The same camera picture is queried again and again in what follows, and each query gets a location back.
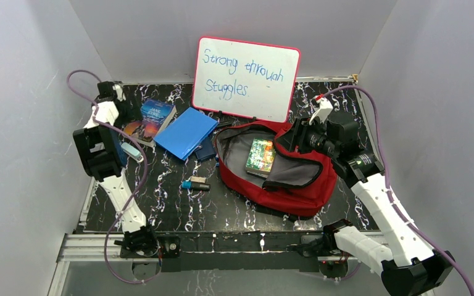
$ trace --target book cover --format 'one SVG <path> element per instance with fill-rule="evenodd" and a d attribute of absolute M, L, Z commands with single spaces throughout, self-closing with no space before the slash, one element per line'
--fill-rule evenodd
<path fill-rule="evenodd" d="M 159 133 L 155 142 L 179 159 L 186 160 L 216 126 L 217 120 L 190 107 Z"/>
<path fill-rule="evenodd" d="M 262 177 L 268 176 L 272 170 L 274 158 L 275 149 L 272 141 L 254 139 L 246 160 L 246 171 Z"/>
<path fill-rule="evenodd" d="M 164 130 L 176 113 L 174 105 L 148 99 L 141 107 L 142 121 L 134 121 L 124 127 L 124 132 L 139 143 L 154 146 L 154 137 Z"/>

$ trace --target red backpack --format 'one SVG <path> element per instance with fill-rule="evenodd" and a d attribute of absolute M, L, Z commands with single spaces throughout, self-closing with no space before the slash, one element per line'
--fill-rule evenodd
<path fill-rule="evenodd" d="M 330 158 L 315 151 L 288 152 L 279 137 L 290 123 L 255 121 L 225 128 L 215 137 L 223 182 L 248 199 L 298 216 L 314 216 L 328 202 L 337 175 Z M 246 160 L 255 138 L 273 141 L 276 156 L 266 179 L 250 175 Z"/>

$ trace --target blue folder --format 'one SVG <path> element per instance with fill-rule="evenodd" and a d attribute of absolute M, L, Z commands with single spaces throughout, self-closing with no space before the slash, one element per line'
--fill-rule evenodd
<path fill-rule="evenodd" d="M 186 160 L 216 126 L 217 121 L 213 118 L 188 108 L 154 140 L 173 155 Z"/>

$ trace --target marble tabletop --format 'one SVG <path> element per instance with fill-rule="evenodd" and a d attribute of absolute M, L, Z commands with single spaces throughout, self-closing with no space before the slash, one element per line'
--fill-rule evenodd
<path fill-rule="evenodd" d="M 314 107 L 310 100 L 331 89 L 349 84 L 347 81 L 297 82 L 289 111 L 289 120 L 308 117 Z M 138 84 L 124 87 L 127 96 L 135 96 L 143 102 L 156 99 L 177 107 L 176 116 L 191 105 L 192 84 Z M 359 122 L 359 138 L 364 147 L 371 149 L 368 132 L 362 118 L 356 93 L 343 91 L 332 96 L 335 110 L 345 110 Z M 233 125 L 250 122 L 213 112 L 205 112 L 220 121 L 232 121 Z M 311 218 L 300 218 L 274 211 L 255 204 L 226 187 L 218 174 L 215 159 L 199 163 L 195 156 L 186 162 L 179 160 L 160 147 L 145 147 L 149 175 L 137 196 L 139 208 L 153 224 L 157 232 L 165 231 L 306 231 L 345 218 L 364 230 L 377 230 L 373 218 L 362 202 L 338 180 L 330 201 Z M 135 188 L 143 169 L 132 159 L 128 162 L 127 180 Z M 189 193 L 180 189 L 183 180 L 190 176 L 206 177 L 211 190 Z M 83 232 L 106 232 L 115 219 L 115 210 L 102 188 L 95 186 Z"/>

